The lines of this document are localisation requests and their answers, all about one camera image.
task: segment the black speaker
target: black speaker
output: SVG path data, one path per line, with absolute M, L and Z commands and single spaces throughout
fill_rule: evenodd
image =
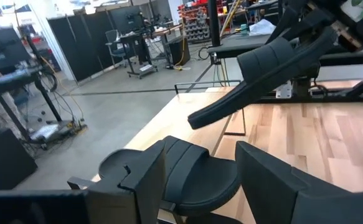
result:
M 0 190 L 11 190 L 37 165 L 10 129 L 0 129 Z
M 182 43 L 184 43 L 184 57 L 182 56 Z M 189 61 L 191 56 L 189 55 L 188 41 L 186 37 L 184 38 L 184 41 L 182 40 L 182 36 L 176 37 L 175 39 L 170 40 L 168 44 L 174 65 L 179 63 L 181 58 L 182 61 L 178 65 L 184 65 Z

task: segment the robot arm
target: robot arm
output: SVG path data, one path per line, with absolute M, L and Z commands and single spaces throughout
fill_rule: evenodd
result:
M 351 25 L 341 14 L 339 6 L 344 1 L 317 2 L 289 0 L 268 44 L 237 57 L 244 81 L 220 100 L 192 113 L 188 121 L 193 129 L 216 122 L 304 75 L 335 45 L 341 44 L 352 52 L 363 49 L 363 35 L 356 35 L 358 23 Z M 302 10 L 307 13 L 298 21 Z M 301 42 L 296 48 L 290 44 L 294 38 Z

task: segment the wooden platform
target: wooden platform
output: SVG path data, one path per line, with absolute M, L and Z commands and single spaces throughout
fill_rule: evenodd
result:
M 342 88 L 356 83 L 321 84 Z M 235 159 L 235 143 L 246 141 L 320 179 L 352 192 L 363 191 L 363 103 L 250 105 L 244 108 L 246 136 L 224 136 L 225 130 L 242 131 L 242 111 L 192 130 L 187 116 L 229 90 L 230 87 L 209 88 L 206 93 L 175 96 L 126 147 L 145 150 L 157 140 L 173 135 L 206 147 L 215 157 Z M 241 189 L 215 213 L 242 223 L 255 223 Z M 159 217 L 171 218 L 163 211 Z

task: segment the gray floor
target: gray floor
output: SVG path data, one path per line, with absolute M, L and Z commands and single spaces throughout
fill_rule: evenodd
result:
M 129 78 L 126 69 L 119 68 L 107 72 L 78 87 L 73 82 L 64 82 L 72 90 L 74 99 L 83 110 L 88 129 L 69 139 L 62 145 L 55 146 L 43 153 L 36 161 L 38 170 L 23 183 L 17 186 L 19 190 L 25 189 L 68 189 L 67 179 L 71 176 L 91 179 L 98 169 L 99 163 L 109 153 L 122 148 L 133 136 L 144 127 L 174 96 L 174 91 L 156 91 L 142 93 L 119 93 L 122 91 L 166 90 L 173 88 L 175 83 L 194 82 L 209 65 L 208 60 L 192 59 L 184 66 L 185 70 L 166 70 L 163 64 L 159 65 L 159 72 L 144 77 L 142 80 Z M 240 80 L 237 62 L 234 58 L 227 59 L 229 79 Z M 320 80 L 363 78 L 363 67 L 322 68 Z M 217 74 L 212 67 L 201 81 L 217 80 Z M 64 99 L 70 105 L 74 115 L 81 118 L 76 104 L 66 91 L 60 87 L 58 92 L 64 94 Z M 37 116 L 43 120 L 53 119 L 47 105 L 36 90 L 35 97 L 27 105 L 27 114 L 32 118 L 30 126 L 38 127 Z M 65 119 L 71 118 L 57 103 L 56 107 Z M 62 100 L 59 103 L 66 109 Z

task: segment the computer monitor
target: computer monitor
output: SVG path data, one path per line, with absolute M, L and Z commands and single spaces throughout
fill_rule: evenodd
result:
M 111 10 L 116 29 L 121 34 L 139 31 L 144 27 L 144 19 L 139 6 L 122 7 Z
M 13 66 L 30 58 L 14 28 L 0 27 L 0 68 Z

